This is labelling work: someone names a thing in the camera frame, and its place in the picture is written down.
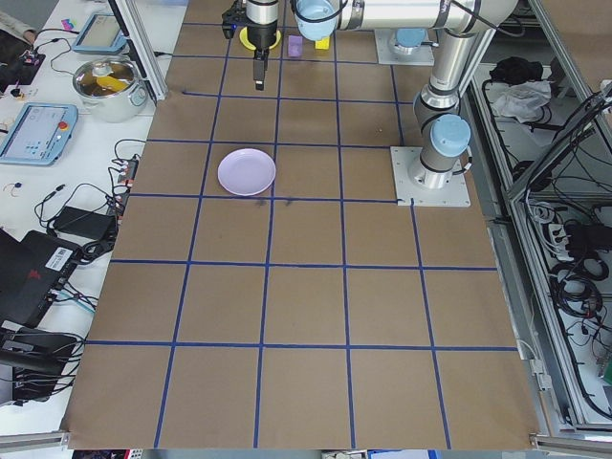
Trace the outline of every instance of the tablet screen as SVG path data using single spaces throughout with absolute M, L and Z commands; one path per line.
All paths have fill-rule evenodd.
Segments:
M 45 157 L 54 139 L 57 124 L 66 113 L 64 107 L 31 106 L 12 131 L 3 157 L 19 160 L 39 160 Z

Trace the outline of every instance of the sticker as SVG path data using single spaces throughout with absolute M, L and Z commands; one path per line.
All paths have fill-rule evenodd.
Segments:
M 51 258 L 49 258 L 49 261 L 45 265 L 45 268 L 49 268 L 50 270 L 54 271 L 61 271 L 64 268 L 66 262 L 70 260 L 70 257 L 72 255 L 73 251 L 69 251 L 68 249 L 64 249 L 63 247 L 58 247 L 57 249 L 55 249 L 54 254 L 51 255 Z

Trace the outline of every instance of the laptop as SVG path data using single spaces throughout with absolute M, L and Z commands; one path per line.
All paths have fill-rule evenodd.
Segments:
M 34 230 L 19 242 L 0 229 L 0 324 L 36 327 L 79 257 L 78 244 Z

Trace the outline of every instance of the cloth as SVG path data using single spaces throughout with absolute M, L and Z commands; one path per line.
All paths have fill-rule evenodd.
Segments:
M 23 34 L 27 31 L 35 32 L 35 28 L 21 22 L 18 19 L 15 19 L 3 11 L 0 11 L 0 31 L 4 31 L 23 41 L 24 43 L 28 43 L 23 37 Z
M 492 105 L 498 117 L 516 118 L 519 122 L 539 120 L 540 107 L 551 99 L 549 81 L 528 81 L 511 86 Z
M 493 81 L 503 81 L 508 84 L 521 84 L 527 81 L 542 79 L 544 69 L 539 62 L 529 62 L 522 57 L 508 57 L 500 60 L 489 72 Z

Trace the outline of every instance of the blue tape grid line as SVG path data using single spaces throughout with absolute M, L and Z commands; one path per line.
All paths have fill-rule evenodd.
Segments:
M 88 345 L 95 346 L 148 346 L 148 347 L 227 347 L 258 349 L 339 349 L 366 351 L 436 351 L 436 352 L 517 352 L 514 346 L 402 346 L 392 344 L 303 344 L 282 342 L 204 342 L 204 341 L 145 341 L 87 339 Z
M 280 63 L 278 64 L 278 86 L 276 88 L 276 118 L 274 120 L 274 146 L 273 146 L 273 159 L 276 163 L 276 154 L 278 152 L 278 121 L 280 120 L 280 90 L 282 85 L 282 70 L 283 70 L 283 51 L 285 48 L 285 41 L 281 40 L 280 43 Z M 270 283 L 270 257 L 272 252 L 272 238 L 273 238 L 273 221 L 274 221 L 274 195 L 275 185 L 273 182 L 270 188 L 270 220 L 268 222 L 268 246 L 266 247 L 266 266 L 264 268 L 264 286 L 263 286 L 263 298 L 261 301 L 261 325 L 259 328 L 259 352 L 257 354 L 257 386 L 255 388 L 255 415 L 254 415 L 254 427 L 252 436 L 252 447 L 259 447 L 259 420 L 261 413 L 261 375 L 263 372 L 264 365 L 264 341 L 266 334 L 266 313 L 268 306 L 268 285 Z
M 444 394 L 442 392 L 442 381 L 440 378 L 440 368 L 438 365 L 438 357 L 436 355 L 435 337 L 433 334 L 433 326 L 431 325 L 431 313 L 429 311 L 429 301 L 427 298 L 427 285 L 425 279 L 425 270 L 423 269 L 423 257 L 421 254 L 421 243 L 419 240 L 419 226 L 417 224 L 417 215 L 414 210 L 414 200 L 410 203 L 410 216 L 412 217 L 412 228 L 414 230 L 414 242 L 417 250 L 417 260 L 419 261 L 419 275 L 421 277 L 421 287 L 423 289 L 423 302 L 425 305 L 425 314 L 427 320 L 427 330 L 429 332 L 429 343 L 431 345 L 431 358 L 433 359 L 433 372 L 436 379 L 436 387 L 438 389 L 438 400 L 440 403 L 440 414 L 442 416 L 442 425 L 444 428 L 444 436 L 447 442 L 447 449 L 451 449 L 450 432 L 448 431 L 447 411 L 444 405 Z
M 353 369 L 351 365 L 351 323 L 348 296 L 348 272 L 346 269 L 346 225 L 344 219 L 344 181 L 342 174 L 342 135 L 340 132 L 340 103 L 339 103 L 339 78 L 338 78 L 338 55 L 336 35 L 334 41 L 334 86 L 336 94 L 336 132 L 338 136 L 338 171 L 339 171 L 339 192 L 340 192 L 340 228 L 342 244 L 342 298 L 344 302 L 344 334 L 346 336 L 346 384 L 348 393 L 348 421 L 349 433 L 351 438 L 351 448 L 357 447 L 355 433 L 355 407 L 353 403 Z
M 183 91 L 183 95 L 185 96 L 194 96 L 195 98 L 216 98 L 213 94 L 208 93 L 198 93 L 194 91 Z M 247 98 L 247 99 L 255 99 L 255 100 L 291 100 L 297 102 L 340 102 L 340 103 L 378 103 L 378 104 L 387 104 L 387 105 L 412 105 L 412 102 L 401 102 L 398 100 L 370 100 L 370 99 L 360 99 L 360 98 L 339 98 L 338 100 L 334 98 L 289 98 L 289 97 L 278 97 L 274 98 L 272 96 L 246 96 L 246 95 L 237 95 L 237 94 L 224 94 L 221 96 L 222 98 Z
M 226 55 L 228 55 L 230 53 L 230 44 L 228 43 L 228 46 L 226 48 Z M 214 119 L 212 121 L 212 126 L 210 128 L 210 138 L 212 139 L 214 136 L 214 129 L 215 126 L 217 124 L 217 117 L 219 115 L 219 106 L 221 105 L 221 93 L 223 91 L 223 83 L 225 80 L 225 75 L 226 75 L 226 71 L 228 68 L 228 62 L 227 60 L 224 62 L 224 66 L 223 66 L 223 73 L 221 74 L 221 82 L 219 83 L 219 95 L 217 98 L 217 103 L 216 103 L 216 107 L 215 107 L 215 112 L 214 112 Z M 206 186 L 206 180 L 207 180 L 207 175 L 208 175 L 208 165 L 210 163 L 210 152 L 212 149 L 212 143 L 210 143 L 208 145 L 208 152 L 207 152 L 207 160 L 206 160 L 206 164 L 204 167 L 204 174 L 202 177 L 202 182 L 200 184 L 200 196 L 198 197 L 198 206 L 196 208 L 196 214 L 195 214 L 195 219 L 193 222 L 193 231 L 191 233 L 191 241 L 189 244 L 189 253 L 187 256 L 187 261 L 186 261 L 186 269 L 185 269 L 185 276 L 183 278 L 183 286 L 181 289 L 181 296 L 180 296 L 180 300 L 179 300 L 179 307 L 177 310 L 177 314 L 176 314 L 176 320 L 174 322 L 174 332 L 172 335 L 172 342 L 170 345 L 170 356 L 168 358 L 168 367 L 166 369 L 165 372 L 165 381 L 164 381 L 164 392 L 162 394 L 162 401 L 160 403 L 160 414 L 158 417 L 158 423 L 157 423 L 157 429 L 155 432 L 155 440 L 153 442 L 153 448 L 158 448 L 159 444 L 160 444 L 160 438 L 162 435 L 162 428 L 164 425 L 164 413 L 165 413 L 165 404 L 167 402 L 167 395 L 168 395 L 168 389 L 170 386 L 170 379 L 172 377 L 172 365 L 174 363 L 174 354 L 175 354 L 175 350 L 176 350 L 176 343 L 178 341 L 178 337 L 179 337 L 179 329 L 181 326 L 181 314 L 183 312 L 183 305 L 185 304 L 185 295 L 186 295 L 186 287 L 187 287 L 187 282 L 189 279 L 189 270 L 190 270 L 190 262 L 191 262 L 191 258 L 193 256 L 193 248 L 195 247 L 195 239 L 196 239 L 196 235 L 198 232 L 198 224 L 200 221 L 200 214 L 201 214 L 201 210 L 202 210 L 202 203 L 204 198 L 202 197 L 204 195 L 204 189 Z
M 253 142 L 244 142 L 244 141 L 212 141 L 205 139 L 163 139 L 163 138 L 150 138 L 146 140 L 147 142 L 163 142 L 163 143 L 213 143 L 215 145 L 262 145 L 262 146 L 274 146 L 274 142 L 262 142 L 262 141 L 253 141 Z M 277 146 L 301 146 L 304 148 L 336 148 L 337 145 L 335 143 L 297 143 L 297 142 L 277 142 Z M 342 148 L 362 148 L 362 149 L 370 149 L 370 150 L 384 150 L 388 151 L 389 145 L 359 145 L 357 144 L 349 144 L 346 143 L 341 145 Z
M 351 198 L 316 198 L 316 197 L 294 197 L 294 196 L 229 196 L 215 194 L 167 194 L 167 193 L 138 193 L 132 192 L 130 196 L 138 196 L 139 198 L 183 198 L 183 199 L 225 199 L 234 201 L 306 201 L 306 202 L 323 202 L 323 203 L 358 203 L 358 204 L 398 204 L 397 200 L 391 199 L 351 199 Z
M 113 264 L 147 264 L 147 265 L 186 265 L 187 262 L 183 260 L 137 260 L 137 259 L 125 259 L 116 258 L 112 259 Z M 496 267 L 486 266 L 385 266 L 385 265 L 351 265 L 347 263 L 345 265 L 334 265 L 334 264 L 314 264 L 314 263 L 266 263 L 266 262 L 251 262 L 251 261 L 207 261 L 207 260 L 190 260 L 190 265 L 202 265 L 202 266 L 251 266 L 255 268 L 303 268 L 303 269 L 337 269 L 346 268 L 349 270 L 391 270 L 391 271 L 478 271 L 478 272 L 497 272 Z
M 196 25 L 195 23 L 186 23 L 188 25 Z M 147 197 L 180 197 L 180 198 L 193 198 L 198 199 L 197 213 L 194 221 L 193 232 L 191 235 L 191 242 L 189 247 L 189 253 L 187 261 L 174 261 L 174 260 L 112 260 L 113 263 L 158 263 L 158 264 L 185 264 L 186 272 L 184 276 L 183 286 L 181 290 L 180 303 L 177 311 L 177 316 L 175 320 L 175 326 L 172 336 L 172 341 L 113 341 L 113 340 L 101 340 L 101 339 L 91 339 L 88 340 L 88 344 L 93 345 L 138 345 L 138 346 L 163 346 L 170 347 L 170 354 L 168 358 L 168 365 L 166 369 L 165 381 L 164 381 L 164 392 L 162 395 L 160 413 L 158 418 L 158 424 L 156 429 L 154 448 L 159 447 L 160 438 L 164 425 L 164 411 L 165 405 L 168 396 L 168 390 L 171 381 L 172 375 L 172 366 L 174 361 L 175 350 L 177 347 L 209 347 L 209 348 L 256 348 L 258 349 L 258 364 L 257 364 L 257 387 L 256 387 L 256 397 L 255 397 L 255 416 L 254 416 L 254 430 L 253 430 L 253 447 L 258 448 L 259 444 L 259 417 L 260 417 L 260 407 L 261 407 L 261 385 L 262 385 L 262 372 L 263 372 L 263 358 L 264 358 L 264 350 L 265 349 L 339 349 L 346 351 L 346 368 L 347 368 L 347 390 L 348 390 L 348 405 L 349 405 L 349 426 L 350 426 L 350 438 L 351 438 L 351 447 L 357 447 L 357 438 L 355 431 L 355 416 L 354 416 L 354 407 L 353 407 L 353 387 L 352 387 L 352 368 L 351 368 L 351 351 L 352 350 L 393 350 L 393 351 L 429 351 L 431 352 L 433 359 L 433 367 L 440 403 L 440 410 L 443 420 L 443 427 L 445 432 L 445 438 L 447 443 L 447 448 L 451 448 L 451 440 L 450 434 L 448 431 L 448 420 L 446 415 L 446 409 L 444 404 L 444 395 L 441 384 L 439 366 L 437 361 L 437 352 L 470 352 L 470 351 L 493 351 L 493 352 L 516 352 L 517 348 L 512 346 L 437 346 L 435 345 L 433 329 L 431 325 L 431 318 L 429 313 L 429 306 L 427 301 L 427 290 L 426 290 L 426 279 L 425 279 L 425 271 L 497 271 L 495 267 L 426 267 L 423 265 L 423 259 L 421 256 L 421 248 L 419 242 L 419 234 L 418 234 L 418 225 L 416 221 L 416 214 L 414 210 L 414 206 L 412 205 L 410 208 L 411 216 L 412 216 L 412 224 L 414 229 L 414 237 L 415 244 L 417 250 L 417 258 L 418 258 L 418 266 L 404 266 L 404 267 L 394 267 L 394 266 L 369 266 L 369 265 L 349 265 L 346 259 L 346 231 L 345 231 L 345 219 L 344 219 L 344 203 L 345 202 L 355 202 L 355 203 L 378 203 L 378 204 L 396 204 L 396 201 L 392 200 L 353 200 L 353 199 L 345 199 L 344 191 L 343 191 L 343 182 L 342 182 L 342 148 L 348 147 L 357 147 L 357 148 L 387 148 L 388 145 L 343 145 L 341 143 L 340 137 L 340 115 L 339 115 L 339 106 L 341 103 L 384 103 L 389 104 L 392 103 L 396 107 L 397 118 L 398 118 L 398 127 L 400 133 L 401 144 L 404 144 L 404 132 L 402 127 L 402 114 L 401 107 L 403 105 L 411 105 L 412 102 L 404 102 L 400 101 L 398 97 L 397 83 L 395 73 L 393 71 L 393 67 L 391 66 L 391 79 L 392 86 L 394 91 L 394 100 L 344 100 L 339 99 L 339 64 L 367 64 L 372 65 L 373 62 L 355 62 L 355 61 L 339 61 L 337 56 L 337 43 L 336 37 L 334 36 L 334 60 L 333 61 L 325 61 L 325 60 L 316 60 L 316 59 L 297 59 L 297 60 L 306 60 L 306 61 L 314 61 L 314 62 L 329 62 L 333 63 L 335 68 L 335 91 L 336 98 L 335 99 L 324 99 L 324 98 L 283 98 L 281 97 L 281 88 L 282 88 L 282 77 L 278 80 L 278 89 L 277 96 L 274 97 L 258 97 L 258 96 L 235 96 L 235 95 L 223 95 L 223 86 L 225 82 L 225 76 L 227 74 L 228 62 L 230 59 L 250 59 L 249 57 L 236 57 L 230 56 L 230 43 L 226 48 L 226 55 L 223 66 L 223 73 L 221 77 L 221 82 L 219 86 L 219 92 L 217 95 L 213 94 L 203 94 L 197 92 L 187 92 L 184 94 L 194 96 L 194 97 L 203 97 L 203 98 L 216 98 L 216 108 L 213 119 L 213 124 L 211 127 L 210 140 L 173 140 L 173 139 L 149 139 L 151 142 L 176 142 L 176 143 L 202 143 L 208 146 L 208 153 L 206 159 L 206 166 L 204 171 L 204 176 L 202 178 L 200 194 L 198 195 L 164 195 L 164 194 L 149 194 L 149 193 L 134 193 L 135 196 L 147 198 Z M 281 44 L 280 48 L 280 58 L 271 58 L 270 60 L 279 61 L 280 65 L 280 73 L 282 75 L 282 64 L 283 64 L 283 47 L 284 43 Z M 198 57 L 216 57 L 223 58 L 218 55 L 175 55 L 175 57 L 180 58 L 198 58 Z M 208 175 L 208 166 L 211 154 L 211 148 L 215 144 L 244 144 L 244 142 L 215 142 L 213 140 L 214 130 L 217 124 L 217 118 L 219 114 L 219 107 L 221 104 L 222 98 L 252 98 L 252 99 L 272 99 L 276 100 L 276 119 L 275 119 L 275 131 L 274 131 L 274 142 L 249 142 L 249 144 L 261 144 L 261 145 L 269 145 L 273 147 L 273 158 L 276 159 L 277 148 L 278 146 L 283 145 L 296 145 L 296 146 L 329 146 L 336 147 L 338 149 L 339 155 L 339 199 L 335 198 L 293 198 L 293 197 L 277 197 L 274 195 L 274 185 L 272 186 L 272 196 L 264 197 L 264 198 L 242 198 L 235 196 L 215 196 L 215 195 L 205 195 L 204 189 L 206 184 L 206 179 Z M 281 100 L 314 100 L 314 101 L 326 101 L 326 102 L 334 102 L 337 108 L 337 133 L 338 133 L 338 143 L 337 144 L 302 144 L 302 143 L 290 143 L 290 142 L 278 142 L 278 122 L 280 118 L 280 106 Z M 199 219 L 202 212 L 203 202 L 205 199 L 256 199 L 256 200 L 266 200 L 270 201 L 270 218 L 269 218 L 269 231 L 268 231 L 268 239 L 267 239 L 267 250 L 266 250 L 266 261 L 264 263 L 233 263 L 233 262 L 215 262 L 215 261 L 196 261 L 192 260 L 193 250 L 195 246 L 195 239 L 197 235 L 197 229 L 199 224 Z M 272 250 L 272 241 L 273 241 L 273 208 L 275 201 L 332 201 L 339 202 L 340 207 L 340 224 L 341 224 L 341 244 L 342 244 L 342 264 L 341 265 L 308 265 L 308 264 L 282 264 L 282 263 L 271 263 L 271 250 Z M 189 277 L 190 267 L 193 265 L 227 265 L 227 266 L 257 266 L 263 267 L 265 269 L 264 275 L 264 290 L 263 290 L 263 298 L 262 298 L 262 314 L 261 314 L 261 324 L 260 324 L 260 337 L 259 342 L 250 343 L 250 342 L 200 342 L 200 341 L 179 341 L 178 335 L 180 330 L 181 323 L 181 315 L 183 311 L 183 306 L 185 302 L 186 296 L 186 286 Z M 343 301 L 344 301 L 344 318 L 345 318 L 345 344 L 302 344 L 302 343 L 266 343 L 265 342 L 265 326 L 266 326 L 266 307 L 267 307 L 267 297 L 268 297 L 268 283 L 269 283 L 269 275 L 271 267 L 292 267 L 292 268 L 330 268 L 330 269 L 342 269 L 343 274 Z M 426 309 L 426 320 L 427 327 L 429 332 L 429 346 L 400 346 L 400 345 L 368 345 L 368 344 L 352 344 L 350 339 L 350 301 L 348 294 L 348 270 L 349 269 L 373 269 L 373 270 L 415 270 L 419 271 L 422 283 L 422 290 L 424 296 L 424 304 Z

